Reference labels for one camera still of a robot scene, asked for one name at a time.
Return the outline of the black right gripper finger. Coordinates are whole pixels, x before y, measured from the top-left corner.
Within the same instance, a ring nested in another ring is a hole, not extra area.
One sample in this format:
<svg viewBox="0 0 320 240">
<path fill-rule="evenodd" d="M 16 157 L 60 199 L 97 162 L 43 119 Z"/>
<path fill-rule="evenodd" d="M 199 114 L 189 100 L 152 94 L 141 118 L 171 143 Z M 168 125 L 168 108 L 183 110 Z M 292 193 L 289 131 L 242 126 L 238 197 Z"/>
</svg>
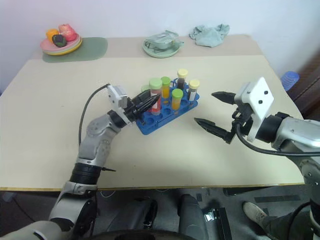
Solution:
<svg viewBox="0 0 320 240">
<path fill-rule="evenodd" d="M 233 92 L 217 91 L 217 92 L 213 92 L 211 95 L 224 103 L 227 103 L 230 105 L 235 104 L 236 94 Z"/>
<path fill-rule="evenodd" d="M 223 139 L 227 144 L 230 144 L 232 142 L 232 140 L 234 138 L 234 133 L 227 131 L 221 127 L 216 126 L 216 124 L 214 122 L 207 120 L 207 119 L 195 117 L 194 120 L 206 132 Z"/>
</svg>

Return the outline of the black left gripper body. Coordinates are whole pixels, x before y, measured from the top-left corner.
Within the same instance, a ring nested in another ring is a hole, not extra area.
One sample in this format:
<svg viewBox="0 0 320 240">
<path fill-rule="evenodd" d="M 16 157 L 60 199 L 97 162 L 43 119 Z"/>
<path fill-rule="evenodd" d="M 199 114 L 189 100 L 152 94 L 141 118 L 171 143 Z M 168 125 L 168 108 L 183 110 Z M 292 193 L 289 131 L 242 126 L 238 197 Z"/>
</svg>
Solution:
<svg viewBox="0 0 320 240">
<path fill-rule="evenodd" d="M 141 103 L 142 100 L 138 96 L 127 99 L 127 107 L 124 109 L 124 114 L 130 122 L 133 123 L 142 120 L 142 113 L 138 111 L 138 106 Z"/>
</svg>

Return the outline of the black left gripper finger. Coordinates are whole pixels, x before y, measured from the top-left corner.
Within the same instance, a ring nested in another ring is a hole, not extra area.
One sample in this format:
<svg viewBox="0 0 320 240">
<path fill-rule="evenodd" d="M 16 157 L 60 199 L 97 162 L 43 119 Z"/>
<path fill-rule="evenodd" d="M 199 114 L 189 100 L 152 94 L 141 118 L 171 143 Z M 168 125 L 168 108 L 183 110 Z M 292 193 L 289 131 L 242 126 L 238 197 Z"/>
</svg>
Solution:
<svg viewBox="0 0 320 240">
<path fill-rule="evenodd" d="M 148 111 L 153 105 L 158 102 L 159 98 L 159 95 L 150 96 L 145 101 L 137 105 L 136 112 L 138 114 L 143 114 L 144 112 Z"/>
<path fill-rule="evenodd" d="M 137 96 L 135 96 L 132 101 L 133 102 L 144 102 L 146 101 L 148 98 L 151 97 L 151 93 L 149 90 L 145 90 L 141 93 L 139 93 Z"/>
</svg>

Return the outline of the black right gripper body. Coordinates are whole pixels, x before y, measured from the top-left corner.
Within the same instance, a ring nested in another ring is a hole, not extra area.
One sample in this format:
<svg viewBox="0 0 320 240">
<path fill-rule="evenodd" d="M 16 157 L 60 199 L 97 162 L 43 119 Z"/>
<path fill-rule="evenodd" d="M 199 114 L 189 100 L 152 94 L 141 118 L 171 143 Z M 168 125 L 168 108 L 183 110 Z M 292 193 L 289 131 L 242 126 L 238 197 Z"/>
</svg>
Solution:
<svg viewBox="0 0 320 240">
<path fill-rule="evenodd" d="M 252 128 L 253 119 L 252 119 L 253 110 L 248 103 L 237 104 L 237 108 L 232 114 L 233 121 L 231 123 L 231 136 L 236 135 L 236 125 L 240 125 L 240 132 L 247 136 Z"/>
</svg>

